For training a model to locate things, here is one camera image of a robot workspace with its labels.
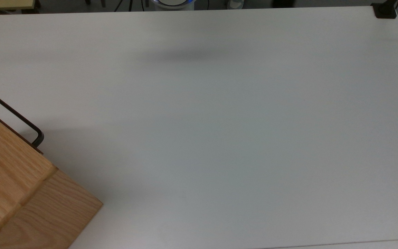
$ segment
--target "black cable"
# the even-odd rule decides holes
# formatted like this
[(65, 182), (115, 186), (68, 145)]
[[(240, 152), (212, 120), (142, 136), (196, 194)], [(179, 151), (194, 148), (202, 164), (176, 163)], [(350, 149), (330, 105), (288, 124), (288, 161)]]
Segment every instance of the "black cable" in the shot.
[(116, 9), (115, 9), (115, 11), (113, 11), (113, 12), (116, 12), (116, 11), (117, 11), (117, 8), (119, 8), (119, 6), (121, 5), (121, 3), (122, 3), (122, 0), (119, 1), (119, 3), (117, 4), (117, 7), (116, 7)]

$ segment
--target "black metal handle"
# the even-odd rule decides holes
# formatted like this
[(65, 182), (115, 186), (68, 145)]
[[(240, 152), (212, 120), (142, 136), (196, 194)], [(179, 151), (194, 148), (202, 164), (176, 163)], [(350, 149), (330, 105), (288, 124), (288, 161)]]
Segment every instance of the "black metal handle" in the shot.
[(9, 110), (11, 113), (13, 113), (15, 116), (17, 116), (20, 120), (22, 120), (24, 123), (26, 123), (28, 126), (30, 126), (30, 128), (34, 129), (35, 132), (38, 133), (38, 137), (32, 142), (32, 145), (34, 147), (38, 147), (38, 145), (40, 145), (42, 143), (42, 141), (44, 140), (44, 134), (43, 132), (36, 127), (32, 122), (30, 122), (29, 120), (27, 120), (27, 118), (24, 118), (22, 115), (20, 115), (15, 109), (13, 109), (12, 107), (10, 107), (8, 104), (6, 104), (4, 101), (2, 101), (0, 99), (0, 104), (5, 107), (5, 109)]

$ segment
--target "black bracket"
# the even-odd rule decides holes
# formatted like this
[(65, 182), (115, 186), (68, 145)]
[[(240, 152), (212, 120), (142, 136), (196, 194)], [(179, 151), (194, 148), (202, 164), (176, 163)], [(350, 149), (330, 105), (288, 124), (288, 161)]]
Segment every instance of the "black bracket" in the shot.
[(387, 0), (384, 3), (371, 3), (374, 8), (374, 14), (379, 19), (395, 19), (397, 14), (395, 12), (394, 4), (397, 0)]
[(20, 115), (15, 109), (13, 109), (11, 106), (9, 106), (8, 104), (6, 104), (4, 101), (2, 101), (0, 99), (0, 104), (5, 107), (5, 109), (9, 110), (11, 113), (13, 113), (15, 116), (17, 116), (17, 118), (19, 118), (20, 120), (22, 120), (24, 123), (26, 123), (28, 126), (30, 126), (30, 128), (34, 129), (35, 132), (38, 133), (38, 137), (36, 137), (36, 139), (31, 143), (31, 145), (33, 145), (33, 147), (38, 147), (38, 145), (41, 144), (41, 142), (44, 140), (44, 134), (43, 132), (37, 127), (35, 126), (32, 122), (30, 122), (29, 120), (27, 120), (27, 118), (24, 118), (22, 115)]

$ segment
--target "floor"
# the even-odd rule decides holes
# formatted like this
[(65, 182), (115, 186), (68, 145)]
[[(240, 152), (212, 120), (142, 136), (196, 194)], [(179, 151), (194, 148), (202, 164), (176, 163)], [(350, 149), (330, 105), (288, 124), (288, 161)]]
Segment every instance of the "floor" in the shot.
[[(128, 11), (131, 0), (106, 0), (106, 7), (101, 6), (101, 0), (92, 0), (87, 5), (84, 0), (40, 0), (41, 7), (39, 13), (79, 13), (79, 12), (112, 12)], [(210, 10), (226, 9), (227, 0), (196, 0), (195, 10), (206, 10), (210, 1)], [(383, 2), (383, 0), (296, 0), (296, 8), (304, 7), (331, 7), (331, 6), (369, 6), (373, 2)], [(246, 9), (271, 8), (272, 0), (245, 0)], [(142, 11), (141, 0), (134, 0), (131, 11)], [(145, 7), (145, 11), (154, 11), (154, 6), (150, 1), (150, 6)], [(21, 11), (10, 12), (11, 14), (21, 14)]]

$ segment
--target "wood grain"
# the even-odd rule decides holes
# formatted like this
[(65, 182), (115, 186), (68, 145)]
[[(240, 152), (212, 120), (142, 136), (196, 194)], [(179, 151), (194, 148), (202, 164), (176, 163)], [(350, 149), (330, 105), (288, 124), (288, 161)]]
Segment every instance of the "wood grain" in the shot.
[(63, 249), (102, 203), (57, 171), (0, 231), (0, 249)]
[(0, 228), (56, 170), (0, 123)]
[(0, 0), (0, 10), (32, 9), (35, 0)]

